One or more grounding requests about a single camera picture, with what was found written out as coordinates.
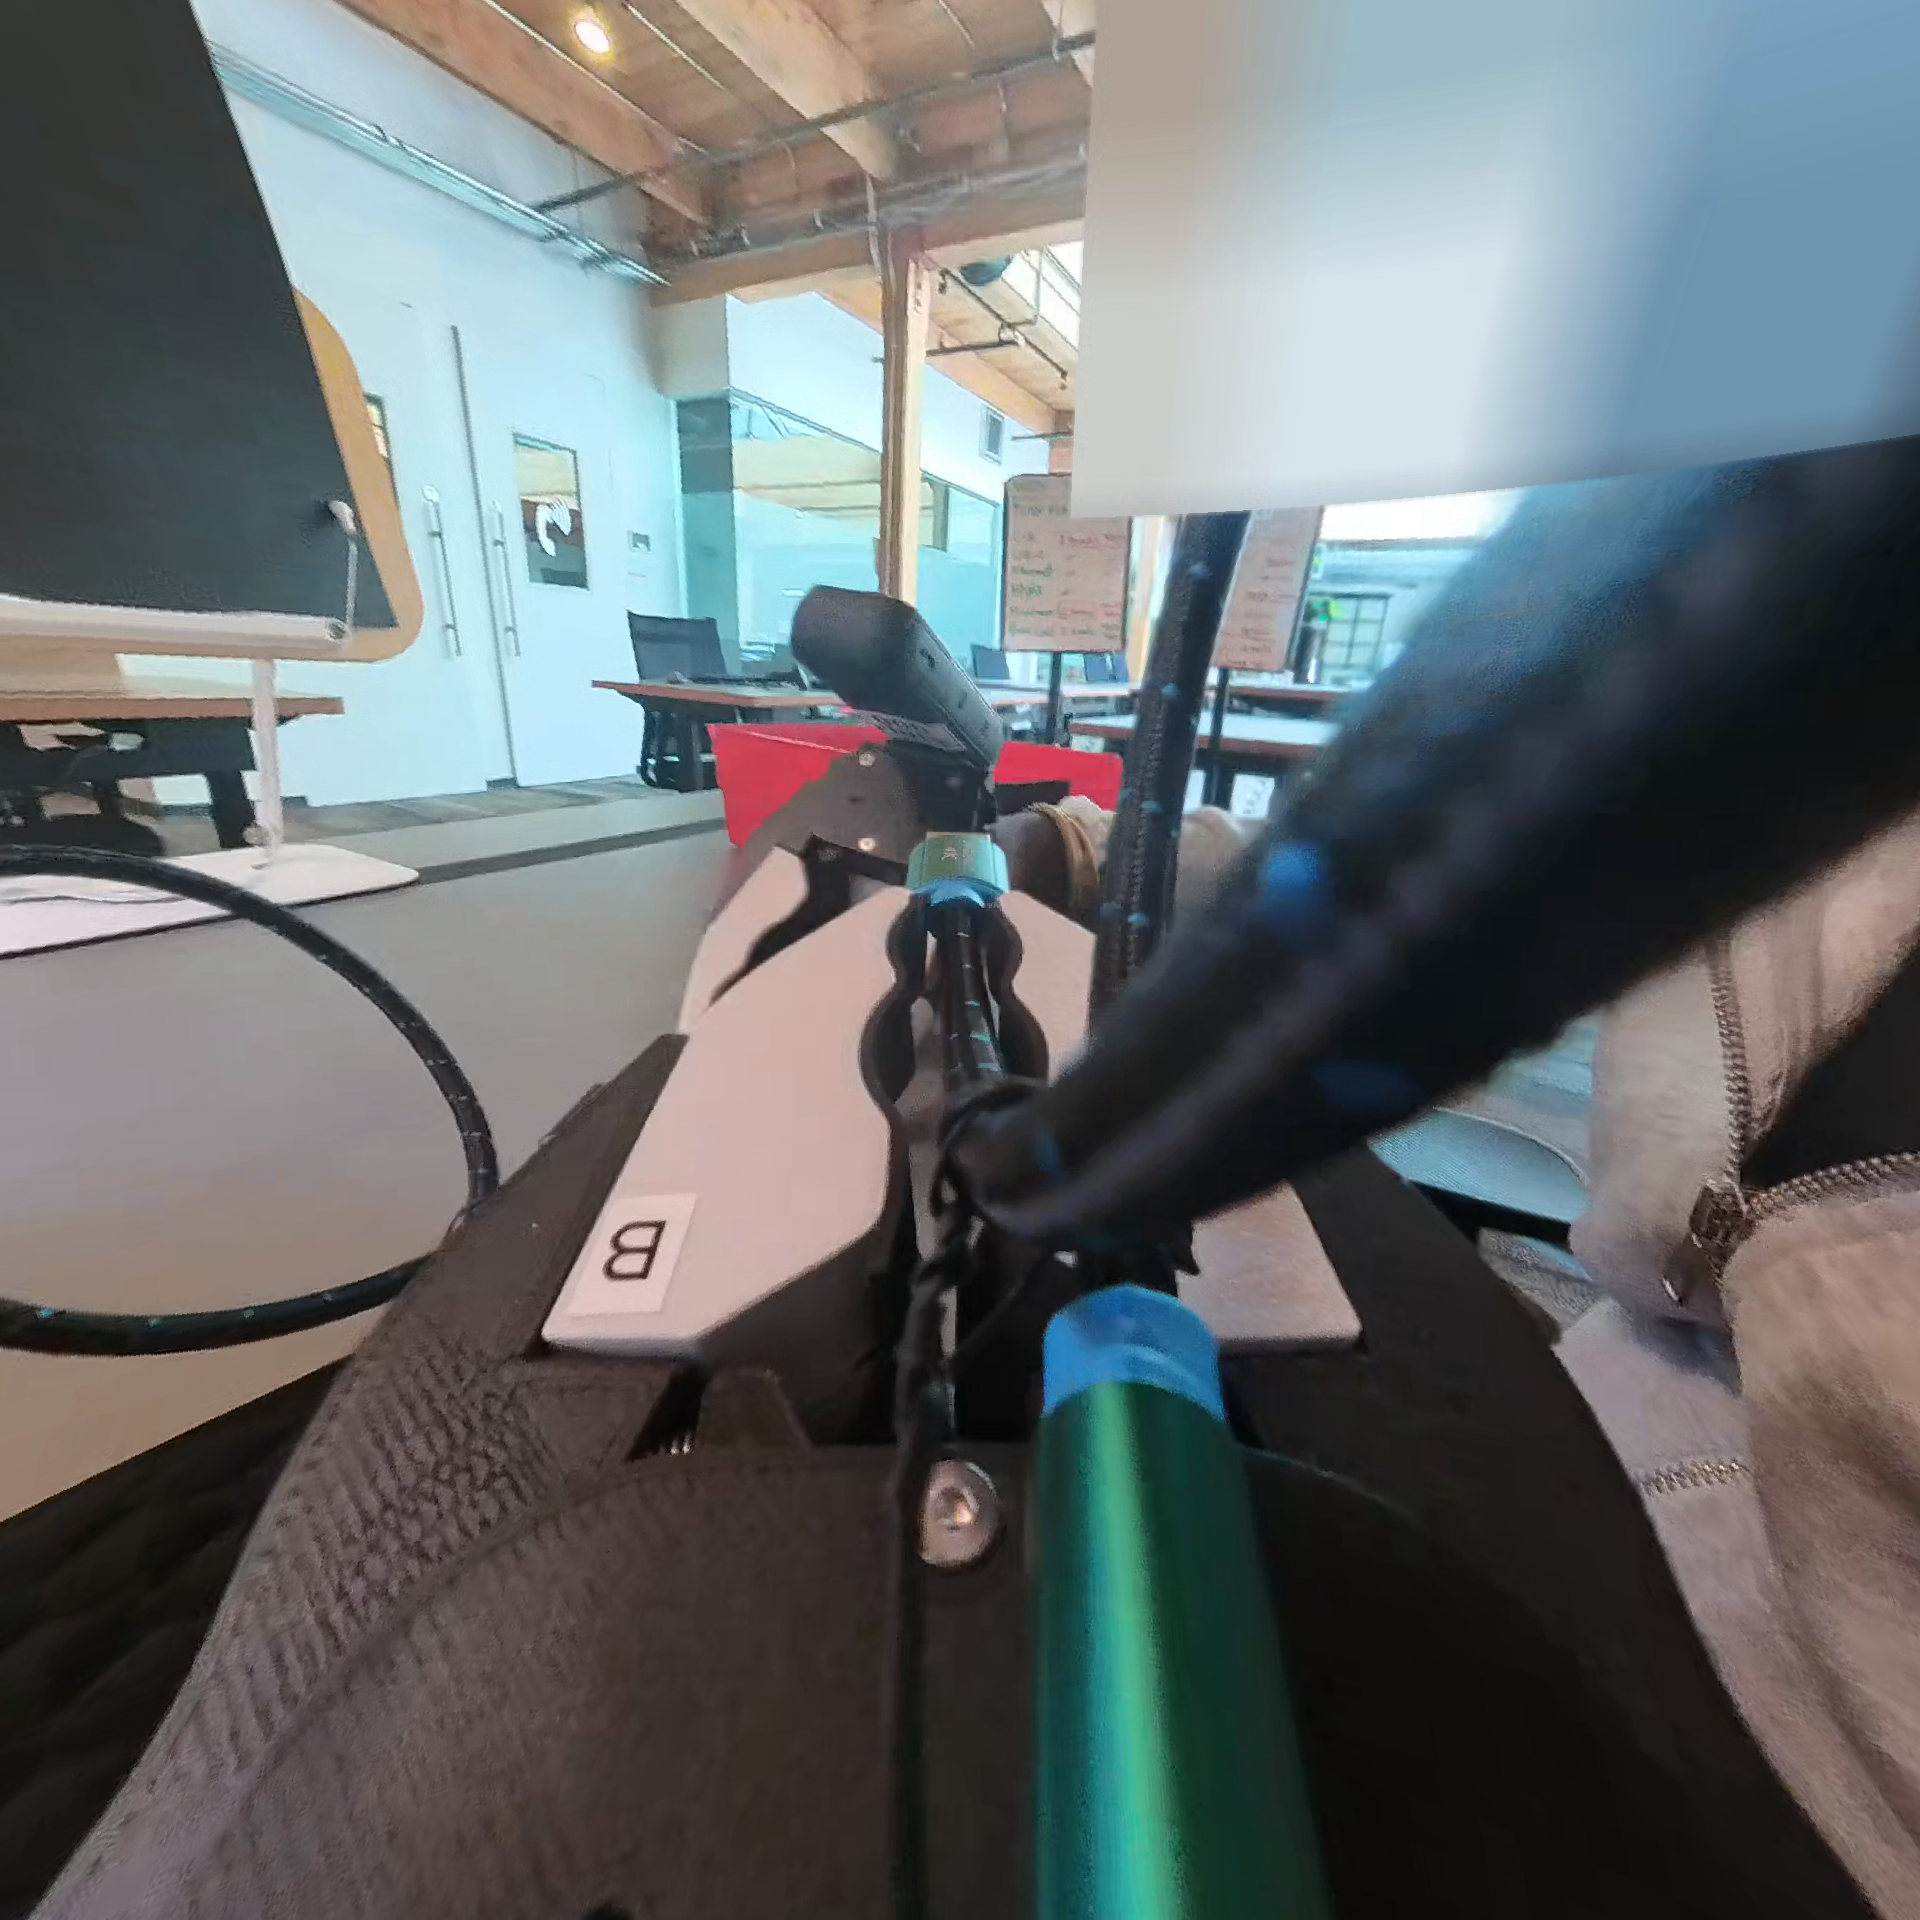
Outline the wooden desk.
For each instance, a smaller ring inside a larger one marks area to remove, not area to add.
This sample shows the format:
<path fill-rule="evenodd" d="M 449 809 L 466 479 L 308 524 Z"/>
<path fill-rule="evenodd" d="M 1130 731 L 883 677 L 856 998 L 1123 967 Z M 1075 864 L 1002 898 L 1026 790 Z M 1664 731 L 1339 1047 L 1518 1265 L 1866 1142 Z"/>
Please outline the wooden desk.
<path fill-rule="evenodd" d="M 164 854 L 131 817 L 135 780 L 206 784 L 215 846 L 257 830 L 247 774 L 259 770 L 252 695 L 238 686 L 147 680 L 81 686 L 7 684 L 4 693 L 4 828 L 7 845 Z"/>

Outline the whiteboard with writing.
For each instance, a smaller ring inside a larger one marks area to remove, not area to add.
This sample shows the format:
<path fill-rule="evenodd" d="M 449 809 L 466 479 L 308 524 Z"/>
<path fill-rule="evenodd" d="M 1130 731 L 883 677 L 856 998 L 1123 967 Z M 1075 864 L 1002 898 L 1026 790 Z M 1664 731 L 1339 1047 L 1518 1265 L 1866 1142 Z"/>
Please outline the whiteboard with writing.
<path fill-rule="evenodd" d="M 1322 516 L 1322 507 L 1250 513 L 1213 647 L 1216 666 L 1235 675 L 1278 675 L 1286 666 Z"/>
<path fill-rule="evenodd" d="M 1076 519 L 1069 473 L 1008 479 L 1002 505 L 1002 651 L 1127 653 L 1134 521 Z"/>

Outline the black quilted pouch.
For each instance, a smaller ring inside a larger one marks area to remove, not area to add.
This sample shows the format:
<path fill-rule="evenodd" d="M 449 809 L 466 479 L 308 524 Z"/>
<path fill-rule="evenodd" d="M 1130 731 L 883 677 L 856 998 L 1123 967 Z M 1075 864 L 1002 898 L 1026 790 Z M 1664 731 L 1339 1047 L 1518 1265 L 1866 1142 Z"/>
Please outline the black quilted pouch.
<path fill-rule="evenodd" d="M 4 1916 L 32 1916 L 190 1677 L 335 1360 L 4 1525 Z"/>

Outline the black mesh chair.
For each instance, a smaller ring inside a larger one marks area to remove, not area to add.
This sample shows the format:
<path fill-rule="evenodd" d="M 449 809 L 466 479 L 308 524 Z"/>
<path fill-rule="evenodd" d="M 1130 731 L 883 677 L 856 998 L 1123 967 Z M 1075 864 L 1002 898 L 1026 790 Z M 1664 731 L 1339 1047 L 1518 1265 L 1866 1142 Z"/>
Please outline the black mesh chair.
<path fill-rule="evenodd" d="M 661 616 L 630 611 L 637 680 L 648 684 L 733 684 L 736 661 L 714 616 Z M 709 725 L 692 710 L 643 704 L 643 739 L 637 774 L 641 782 L 680 794 L 709 786 Z"/>

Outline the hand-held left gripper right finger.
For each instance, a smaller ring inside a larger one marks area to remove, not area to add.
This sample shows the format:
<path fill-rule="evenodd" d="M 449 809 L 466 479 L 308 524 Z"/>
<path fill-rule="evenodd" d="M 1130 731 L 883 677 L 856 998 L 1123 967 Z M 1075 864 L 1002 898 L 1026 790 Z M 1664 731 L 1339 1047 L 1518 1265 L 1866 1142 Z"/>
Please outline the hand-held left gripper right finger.
<path fill-rule="evenodd" d="M 1021 956 L 1013 999 L 1039 1020 L 1045 1075 L 1060 1075 L 1089 1037 L 1094 933 L 1033 896 L 1005 896 Z M 1197 1273 L 1181 1301 L 1218 1342 L 1359 1342 L 1359 1316 L 1293 1189 L 1276 1189 L 1194 1227 Z"/>

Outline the person's right forearm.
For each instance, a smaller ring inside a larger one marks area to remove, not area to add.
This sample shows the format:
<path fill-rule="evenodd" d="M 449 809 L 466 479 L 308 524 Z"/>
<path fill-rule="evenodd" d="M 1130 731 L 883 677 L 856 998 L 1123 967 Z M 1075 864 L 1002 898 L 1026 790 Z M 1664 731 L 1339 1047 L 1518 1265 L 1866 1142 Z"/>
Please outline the person's right forearm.
<path fill-rule="evenodd" d="M 1224 895 L 1236 924 L 1260 925 L 1282 939 L 1301 921 L 1301 898 L 1315 898 L 1319 866 L 1311 852 L 1267 828 L 1218 805 L 1185 814 L 1175 846 L 1175 876 L 1164 902 L 1164 933 L 1216 910 Z"/>

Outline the wooden table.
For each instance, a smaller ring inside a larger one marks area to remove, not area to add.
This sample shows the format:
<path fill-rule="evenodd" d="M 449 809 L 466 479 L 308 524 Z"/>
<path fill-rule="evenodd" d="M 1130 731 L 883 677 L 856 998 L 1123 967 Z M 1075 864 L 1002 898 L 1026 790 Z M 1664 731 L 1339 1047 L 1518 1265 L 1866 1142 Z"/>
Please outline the wooden table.
<path fill-rule="evenodd" d="M 591 686 L 640 707 L 637 780 L 671 794 L 718 790 L 714 739 L 720 726 L 807 723 L 846 713 L 826 688 L 787 681 L 593 680 Z"/>
<path fill-rule="evenodd" d="M 1069 744 L 1125 756 L 1138 731 L 1134 716 L 1071 716 Z M 1278 790 L 1292 772 L 1319 756 L 1339 725 L 1303 716 L 1229 716 L 1216 739 L 1213 716 L 1203 716 L 1186 782 L 1186 803 L 1213 803 L 1235 810 L 1240 776 L 1266 780 Z"/>

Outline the tilted black board on stand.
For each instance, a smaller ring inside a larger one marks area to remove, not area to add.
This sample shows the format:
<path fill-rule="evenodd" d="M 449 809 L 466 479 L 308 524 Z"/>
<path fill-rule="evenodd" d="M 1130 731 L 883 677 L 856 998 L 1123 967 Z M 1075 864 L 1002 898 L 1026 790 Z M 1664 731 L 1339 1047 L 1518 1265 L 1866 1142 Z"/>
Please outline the tilted black board on stand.
<path fill-rule="evenodd" d="M 123 661 L 234 661 L 257 823 L 188 859 L 5 849 L 5 958 L 410 890 L 284 849 L 284 665 L 373 665 L 424 606 L 339 333 L 292 286 L 191 4 L 5 4 L 5 701 L 131 719 Z"/>

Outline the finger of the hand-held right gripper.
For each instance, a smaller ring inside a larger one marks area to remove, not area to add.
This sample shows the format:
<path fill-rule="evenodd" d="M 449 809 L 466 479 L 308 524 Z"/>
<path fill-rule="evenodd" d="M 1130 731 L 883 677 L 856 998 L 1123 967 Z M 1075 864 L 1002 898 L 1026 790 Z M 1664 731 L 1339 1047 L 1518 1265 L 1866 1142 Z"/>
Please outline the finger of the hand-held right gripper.
<path fill-rule="evenodd" d="M 681 1035 L 740 983 L 849 916 L 899 910 L 899 888 L 776 846 L 715 908 L 681 994 Z"/>

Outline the person's right hand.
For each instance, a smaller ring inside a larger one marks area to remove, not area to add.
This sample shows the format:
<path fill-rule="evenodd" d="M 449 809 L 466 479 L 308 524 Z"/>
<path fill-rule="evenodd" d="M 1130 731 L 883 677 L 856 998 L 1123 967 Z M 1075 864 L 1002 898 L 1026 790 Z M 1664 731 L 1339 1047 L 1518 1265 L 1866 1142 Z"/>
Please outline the person's right hand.
<path fill-rule="evenodd" d="M 1005 814 L 990 837 L 1002 852 L 1015 891 L 1091 928 L 1106 895 L 1113 824 L 1114 814 L 1069 794 L 1057 803 Z"/>

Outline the person's grey zip hoodie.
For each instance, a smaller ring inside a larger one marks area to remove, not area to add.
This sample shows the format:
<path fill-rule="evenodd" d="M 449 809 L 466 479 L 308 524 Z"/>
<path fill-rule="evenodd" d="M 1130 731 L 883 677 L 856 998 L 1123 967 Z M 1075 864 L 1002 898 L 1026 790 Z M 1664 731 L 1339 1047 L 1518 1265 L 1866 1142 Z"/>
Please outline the person's grey zip hoodie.
<path fill-rule="evenodd" d="M 1597 1020 L 1559 1354 L 1778 1780 L 1918 1913 L 1918 823 Z"/>

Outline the red plastic bin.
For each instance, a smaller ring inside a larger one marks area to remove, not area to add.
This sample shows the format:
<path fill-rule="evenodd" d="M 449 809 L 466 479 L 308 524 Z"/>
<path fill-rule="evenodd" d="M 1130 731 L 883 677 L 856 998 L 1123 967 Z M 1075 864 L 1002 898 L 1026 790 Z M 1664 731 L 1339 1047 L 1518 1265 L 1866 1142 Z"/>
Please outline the red plastic bin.
<path fill-rule="evenodd" d="M 868 745 L 888 745 L 876 726 L 839 723 L 728 723 L 709 726 L 718 792 L 724 797 L 728 837 L 733 846 L 766 824 L 799 792 L 826 776 L 828 768 Z M 1123 792 L 1123 756 L 1081 750 L 1076 745 L 1045 745 L 1009 742 L 996 768 L 997 786 L 1057 784 L 1069 797 L 1083 797 L 1114 810 Z"/>

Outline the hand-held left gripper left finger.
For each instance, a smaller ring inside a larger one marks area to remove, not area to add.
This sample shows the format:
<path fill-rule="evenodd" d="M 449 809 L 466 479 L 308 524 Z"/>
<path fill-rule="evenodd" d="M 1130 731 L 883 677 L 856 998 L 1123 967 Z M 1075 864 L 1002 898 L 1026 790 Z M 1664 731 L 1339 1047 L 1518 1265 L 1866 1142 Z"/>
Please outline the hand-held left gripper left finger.
<path fill-rule="evenodd" d="M 893 1098 L 861 1042 L 898 983 L 906 891 L 876 891 L 720 993 L 685 1035 L 542 1337 L 718 1355 L 781 1291 L 883 1227 Z"/>

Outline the white double door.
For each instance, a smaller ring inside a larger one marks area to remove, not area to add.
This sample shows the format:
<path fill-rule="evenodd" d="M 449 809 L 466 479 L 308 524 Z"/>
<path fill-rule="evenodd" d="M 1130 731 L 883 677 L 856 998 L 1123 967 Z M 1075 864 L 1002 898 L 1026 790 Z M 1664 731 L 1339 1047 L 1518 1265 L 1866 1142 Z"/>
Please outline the white double door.
<path fill-rule="evenodd" d="M 591 384 L 518 365 L 484 327 L 436 331 L 452 431 L 449 536 L 459 647 L 484 744 L 484 776 L 518 786 L 586 780 L 607 753 L 593 680 L 613 606 L 593 562 L 601 436 Z"/>

